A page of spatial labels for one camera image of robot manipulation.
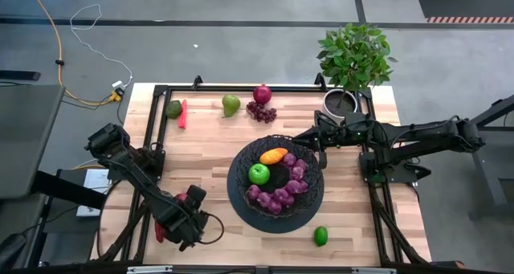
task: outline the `plant pot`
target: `plant pot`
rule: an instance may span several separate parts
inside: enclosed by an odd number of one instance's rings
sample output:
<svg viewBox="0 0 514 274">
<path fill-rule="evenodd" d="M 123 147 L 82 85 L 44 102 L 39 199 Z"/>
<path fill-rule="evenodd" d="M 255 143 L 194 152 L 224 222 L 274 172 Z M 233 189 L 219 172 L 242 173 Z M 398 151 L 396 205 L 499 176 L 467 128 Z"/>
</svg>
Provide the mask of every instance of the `plant pot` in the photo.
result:
<svg viewBox="0 0 514 274">
<path fill-rule="evenodd" d="M 357 99 L 352 93 L 343 89 L 333 89 L 323 98 L 323 112 L 337 124 L 345 119 L 345 113 L 357 111 Z"/>
</svg>

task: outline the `black stripe on floor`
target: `black stripe on floor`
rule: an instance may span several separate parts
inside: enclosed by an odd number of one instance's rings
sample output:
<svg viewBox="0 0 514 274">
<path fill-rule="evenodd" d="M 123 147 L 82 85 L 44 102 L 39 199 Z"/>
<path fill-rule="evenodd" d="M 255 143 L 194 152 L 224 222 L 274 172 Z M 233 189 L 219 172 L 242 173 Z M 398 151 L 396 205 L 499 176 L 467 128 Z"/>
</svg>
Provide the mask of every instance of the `black stripe on floor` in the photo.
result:
<svg viewBox="0 0 514 274">
<path fill-rule="evenodd" d="M 428 22 L 498 23 L 512 22 L 514 17 L 514 0 L 419 0 L 419 4 Z"/>
</svg>

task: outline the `white pot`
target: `white pot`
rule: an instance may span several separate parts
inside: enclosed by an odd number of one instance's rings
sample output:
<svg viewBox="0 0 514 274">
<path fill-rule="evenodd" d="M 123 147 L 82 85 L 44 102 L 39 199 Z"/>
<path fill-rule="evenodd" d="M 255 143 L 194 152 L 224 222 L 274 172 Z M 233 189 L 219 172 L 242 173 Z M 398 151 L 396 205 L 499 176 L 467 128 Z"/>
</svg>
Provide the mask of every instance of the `white pot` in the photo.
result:
<svg viewBox="0 0 514 274">
<path fill-rule="evenodd" d="M 329 115 L 337 124 L 340 124 L 344 119 L 345 117 L 340 117 L 338 115 L 335 115 L 333 113 L 331 113 L 328 108 L 327 108 L 327 105 L 325 103 L 325 100 L 327 99 L 327 96 L 329 94 L 332 94 L 334 92 L 343 92 L 344 94 L 350 96 L 353 100 L 353 112 L 357 112 L 357 99 L 355 99 L 355 96 L 353 96 L 353 94 L 343 90 L 343 89 L 332 89 L 331 91 L 327 92 L 325 95 L 324 95 L 324 98 L 323 98 L 323 113 Z"/>
</svg>

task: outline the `white paper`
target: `white paper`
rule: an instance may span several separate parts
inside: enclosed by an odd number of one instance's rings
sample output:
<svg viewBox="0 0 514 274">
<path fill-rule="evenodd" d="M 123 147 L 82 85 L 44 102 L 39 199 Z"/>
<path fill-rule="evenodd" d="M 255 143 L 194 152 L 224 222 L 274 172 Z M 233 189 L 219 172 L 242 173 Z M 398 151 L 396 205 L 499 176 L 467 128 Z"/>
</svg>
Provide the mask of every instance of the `white paper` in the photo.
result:
<svg viewBox="0 0 514 274">
<path fill-rule="evenodd" d="M 96 190 L 99 193 L 105 193 L 109 188 L 109 180 L 107 169 L 90 169 L 86 172 L 84 187 Z M 77 217 L 94 217 L 100 215 L 100 210 L 91 207 L 80 206 L 77 209 Z"/>
</svg>

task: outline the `green apple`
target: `green apple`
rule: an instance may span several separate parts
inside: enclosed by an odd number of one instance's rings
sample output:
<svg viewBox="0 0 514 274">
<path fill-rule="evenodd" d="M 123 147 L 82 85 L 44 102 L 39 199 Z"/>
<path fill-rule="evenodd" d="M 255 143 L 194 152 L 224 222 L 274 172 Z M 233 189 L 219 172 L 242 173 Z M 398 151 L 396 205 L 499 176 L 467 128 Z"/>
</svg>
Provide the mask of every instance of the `green apple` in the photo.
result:
<svg viewBox="0 0 514 274">
<path fill-rule="evenodd" d="M 250 182 L 260 186 L 267 183 L 267 180 L 270 179 L 270 169 L 263 164 L 254 164 L 251 166 L 248 176 L 250 177 Z"/>
</svg>

